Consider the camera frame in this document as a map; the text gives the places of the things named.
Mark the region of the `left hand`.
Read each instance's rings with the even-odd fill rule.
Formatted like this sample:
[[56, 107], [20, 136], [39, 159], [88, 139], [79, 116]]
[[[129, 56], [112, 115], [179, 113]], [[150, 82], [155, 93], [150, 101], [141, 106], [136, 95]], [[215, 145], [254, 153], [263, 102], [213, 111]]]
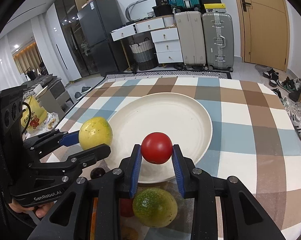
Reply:
[[16, 213], [27, 213], [28, 211], [35, 211], [35, 215], [38, 218], [44, 217], [48, 211], [52, 208], [54, 205], [54, 202], [46, 203], [39, 205], [37, 207], [22, 207], [18, 202], [15, 200], [12, 200], [11, 203], [9, 203], [9, 207]]

